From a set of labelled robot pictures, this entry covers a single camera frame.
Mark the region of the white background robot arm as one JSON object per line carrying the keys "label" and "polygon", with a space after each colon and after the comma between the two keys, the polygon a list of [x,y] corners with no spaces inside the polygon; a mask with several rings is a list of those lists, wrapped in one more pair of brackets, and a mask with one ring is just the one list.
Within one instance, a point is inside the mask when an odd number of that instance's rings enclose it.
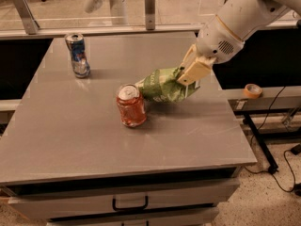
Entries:
{"label": "white background robot arm", "polygon": [[85,0],[85,13],[94,13],[101,7],[108,7],[112,25],[128,25],[126,0]]}

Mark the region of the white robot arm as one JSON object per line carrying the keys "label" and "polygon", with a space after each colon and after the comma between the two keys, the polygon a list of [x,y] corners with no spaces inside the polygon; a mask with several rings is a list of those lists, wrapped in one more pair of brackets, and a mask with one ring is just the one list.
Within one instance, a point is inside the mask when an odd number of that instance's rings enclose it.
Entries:
{"label": "white robot arm", "polygon": [[207,76],[215,63],[230,61],[256,31],[290,10],[301,14],[301,0],[227,0],[199,30],[177,82],[189,86]]}

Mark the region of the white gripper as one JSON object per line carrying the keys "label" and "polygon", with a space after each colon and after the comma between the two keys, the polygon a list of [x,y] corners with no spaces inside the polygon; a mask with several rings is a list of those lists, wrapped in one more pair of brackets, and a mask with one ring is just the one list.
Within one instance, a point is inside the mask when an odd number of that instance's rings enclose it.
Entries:
{"label": "white gripper", "polygon": [[183,71],[177,82],[184,86],[197,82],[210,73],[215,62],[220,64],[230,61],[244,45],[215,15],[199,30],[196,45],[192,44],[185,54],[180,65]]}

